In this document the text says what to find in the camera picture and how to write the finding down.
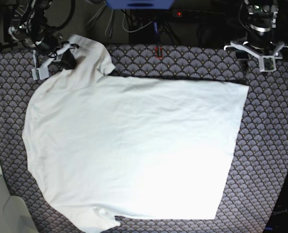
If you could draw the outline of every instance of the scalloped pattern fabric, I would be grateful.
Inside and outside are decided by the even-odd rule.
[[[288,172],[288,62],[259,72],[256,60],[244,76],[233,52],[185,46],[108,45],[113,75],[170,79],[242,81],[250,86],[235,157],[214,220],[134,220],[108,233],[261,233]],[[27,170],[21,138],[28,102],[42,83],[31,75],[32,51],[0,54],[0,161],[11,195],[22,197],[40,233],[80,232],[42,197]],[[50,67],[51,73],[59,71]]]

